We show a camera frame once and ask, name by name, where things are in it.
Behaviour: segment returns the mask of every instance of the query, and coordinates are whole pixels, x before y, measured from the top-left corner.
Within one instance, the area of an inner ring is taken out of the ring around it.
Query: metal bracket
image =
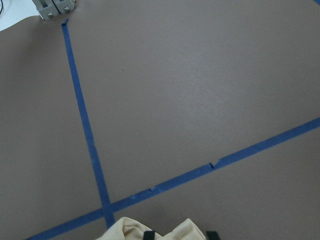
[[[75,0],[32,0],[44,20],[68,13],[75,9]]]

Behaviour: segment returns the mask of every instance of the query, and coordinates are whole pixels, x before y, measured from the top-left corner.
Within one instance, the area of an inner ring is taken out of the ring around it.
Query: white surface
[[[39,12],[32,0],[3,0],[3,11],[0,15],[0,31],[11,27],[25,18],[37,15],[39,15]]]

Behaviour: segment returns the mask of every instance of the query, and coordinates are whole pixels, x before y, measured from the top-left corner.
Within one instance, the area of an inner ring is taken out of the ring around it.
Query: blue tape line
[[[34,235],[27,240],[47,240],[52,239],[56,236],[59,236],[61,234],[64,234],[66,232],[69,232],[73,229],[76,229],[78,227],[81,227],[83,225],[86,225],[88,223],[91,223],[99,218],[102,218],[104,216],[103,209],[97,209],[95,211],[92,211],[86,215],[77,217],[71,221],[68,221],[66,223],[63,223],[59,226],[53,227],[49,230],[43,231],[37,235]]]
[[[182,185],[182,184],[187,183],[191,180],[194,180],[196,178],[204,176],[204,175],[211,173],[215,170],[218,170],[218,169],[223,168],[227,165],[230,165],[232,163],[240,161],[244,158],[247,158],[249,156],[257,154],[263,150],[271,148],[275,145],[278,145],[280,143],[288,141],[292,138],[295,138],[299,135],[305,134],[305,133],[307,133],[311,130],[314,130],[316,128],[319,128],[319,127],[320,127],[320,118],[309,121],[303,125],[300,125],[300,126],[295,127],[291,130],[285,131],[279,135],[276,135],[276,136],[271,137],[267,140],[261,141],[255,145],[249,146],[243,150],[240,150],[240,151],[235,152],[233,154],[230,154],[228,156],[225,156],[225,157],[221,158],[215,166],[212,165],[211,163],[206,164],[204,166],[201,166],[199,168],[191,170],[187,173],[184,173],[180,176],[172,178],[168,181],[160,183],[157,186],[155,186],[154,188],[148,188],[146,190],[143,190],[141,192],[133,194],[129,197],[126,197],[120,201],[117,201],[112,204],[112,210],[113,210],[113,212],[118,212],[120,210],[123,210],[127,207],[134,205],[134,204],[142,202],[146,199],[154,197],[154,196],[161,194],[165,191],[173,189],[179,185]],[[102,211],[103,211],[102,208],[97,209],[94,212],[91,212],[87,215],[76,218],[76,219],[69,221],[67,223],[64,223],[58,227],[47,230],[47,231],[40,233],[34,237],[28,238],[27,240],[43,240],[43,239],[49,239],[49,238],[58,236],[59,234],[65,233],[67,231],[70,231],[72,229],[80,227],[84,224],[87,224],[87,223],[90,223],[94,220],[102,218],[103,217]]]
[[[179,185],[187,183],[193,179],[196,179],[196,178],[199,178],[203,175],[211,173],[214,170],[218,170],[218,169],[223,168],[227,165],[230,165],[232,163],[235,163],[235,162],[238,162],[242,159],[245,159],[249,156],[257,154],[263,150],[271,148],[275,145],[278,145],[278,144],[281,144],[285,141],[293,139],[294,137],[305,134],[306,132],[309,132],[309,131],[316,129],[318,127],[320,127],[320,118],[309,121],[303,125],[300,125],[300,126],[295,127],[291,130],[285,131],[281,134],[278,134],[278,135],[271,137],[267,140],[261,141],[257,144],[249,146],[243,150],[237,151],[237,152],[230,154],[228,156],[225,156],[225,157],[221,158],[216,165],[212,165],[212,163],[206,164],[206,165],[201,166],[195,170],[189,171],[185,174],[182,174],[182,175],[177,176],[175,178],[172,178],[168,181],[165,181],[165,182],[155,186],[154,188],[149,188],[149,189],[143,190],[143,191],[138,192],[136,194],[133,194],[127,198],[124,198],[120,201],[117,201],[112,204],[112,210],[113,210],[113,212],[117,212],[117,211],[120,211],[120,210],[125,209],[127,207],[130,207],[134,204],[137,204],[137,203],[142,202],[146,199],[154,197],[160,193],[163,193],[163,192],[168,191],[170,189],[173,189]]]
[[[107,185],[106,185],[104,174],[99,161],[98,152],[94,143],[94,136],[91,130],[89,117],[88,117],[88,113],[85,105],[85,100],[81,90],[81,85],[80,85],[78,71],[75,63],[75,57],[72,51],[67,22],[68,22],[68,19],[66,19],[61,24],[63,36],[64,36],[66,54],[69,61],[69,66],[70,66],[70,71],[71,71],[71,76],[72,76],[72,81],[74,86],[74,92],[75,92],[75,96],[76,96],[76,100],[77,100],[77,104],[78,104],[78,108],[81,116],[85,140],[88,146],[95,180],[99,190],[100,200],[101,200],[102,209],[103,209],[103,215],[106,221],[106,225],[109,228],[115,223],[114,213],[111,210],[111,203],[110,203],[110,198],[107,190]]]
[[[285,141],[293,139],[299,135],[305,134],[313,129],[320,127],[320,118],[309,121],[303,125],[297,126],[291,130],[280,133],[274,137],[271,137],[267,140],[261,141],[257,144],[254,144],[250,147],[247,147],[243,150],[237,151],[231,155],[221,158],[217,164],[214,166],[216,169],[223,168],[229,164],[240,161],[244,158],[250,157],[254,154],[257,154],[263,150],[271,148],[275,145],[281,144]]]
[[[193,179],[196,179],[196,178],[199,178],[203,175],[211,173],[213,170],[214,170],[214,166],[211,163],[206,164],[204,166],[201,166],[199,168],[191,170],[187,173],[184,173],[180,176],[172,178],[168,181],[160,183],[160,184],[156,185],[154,188],[148,188],[146,190],[143,190],[141,192],[133,194],[127,198],[124,198],[120,201],[117,201],[112,204],[112,210],[113,210],[113,212],[120,211],[122,209],[125,209],[125,208],[131,206],[131,205],[137,204],[137,203],[142,202],[146,199],[149,199],[149,198],[154,197],[158,194],[161,194],[165,191],[173,189],[181,184],[187,183]]]

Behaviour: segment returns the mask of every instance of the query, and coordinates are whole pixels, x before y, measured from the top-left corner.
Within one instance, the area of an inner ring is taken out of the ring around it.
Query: cream fabric
[[[97,240],[143,240],[145,231],[151,231],[151,229],[136,220],[122,217]],[[160,236],[158,233],[155,233],[154,240],[206,240],[206,237],[199,228],[187,218],[165,236]]]

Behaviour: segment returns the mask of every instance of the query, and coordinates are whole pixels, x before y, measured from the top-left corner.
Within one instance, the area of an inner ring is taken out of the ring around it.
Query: yellow cloth
[[[145,231],[152,230],[136,220],[122,217],[97,240],[143,240]],[[199,228],[187,218],[165,236],[155,233],[154,240],[206,240],[206,237]]]

